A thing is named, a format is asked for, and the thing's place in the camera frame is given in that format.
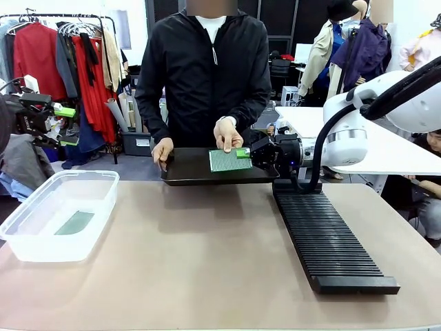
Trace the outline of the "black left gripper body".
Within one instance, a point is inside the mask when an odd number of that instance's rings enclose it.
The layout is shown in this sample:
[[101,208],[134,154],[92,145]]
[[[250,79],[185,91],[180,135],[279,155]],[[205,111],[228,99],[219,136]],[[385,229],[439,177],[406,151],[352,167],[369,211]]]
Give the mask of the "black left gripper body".
[[13,134],[30,134],[38,139],[45,139],[46,134],[51,131],[49,117],[53,114],[53,101],[48,94],[12,95]]

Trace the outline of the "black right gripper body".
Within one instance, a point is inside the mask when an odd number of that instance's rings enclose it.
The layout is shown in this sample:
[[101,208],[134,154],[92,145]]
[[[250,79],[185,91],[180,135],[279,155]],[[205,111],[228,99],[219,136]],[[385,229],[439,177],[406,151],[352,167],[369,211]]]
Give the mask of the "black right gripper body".
[[291,173],[301,164],[301,140],[297,134],[267,136],[251,144],[250,158],[253,166],[262,170]]

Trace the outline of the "person's left hand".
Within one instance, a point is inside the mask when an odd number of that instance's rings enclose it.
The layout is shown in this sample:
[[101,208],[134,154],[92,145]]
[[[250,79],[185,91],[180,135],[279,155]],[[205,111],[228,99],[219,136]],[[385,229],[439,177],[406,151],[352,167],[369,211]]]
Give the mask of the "person's left hand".
[[243,138],[236,129],[236,120],[233,117],[223,117],[216,122],[214,137],[217,148],[226,153],[243,146]]

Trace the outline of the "person's right hand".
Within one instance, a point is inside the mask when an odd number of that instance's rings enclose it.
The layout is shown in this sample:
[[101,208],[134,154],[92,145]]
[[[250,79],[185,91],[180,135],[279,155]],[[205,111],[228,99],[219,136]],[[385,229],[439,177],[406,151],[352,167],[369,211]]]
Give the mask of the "person's right hand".
[[171,138],[161,139],[152,150],[153,162],[159,166],[162,171],[167,169],[167,160],[174,149],[174,143]]

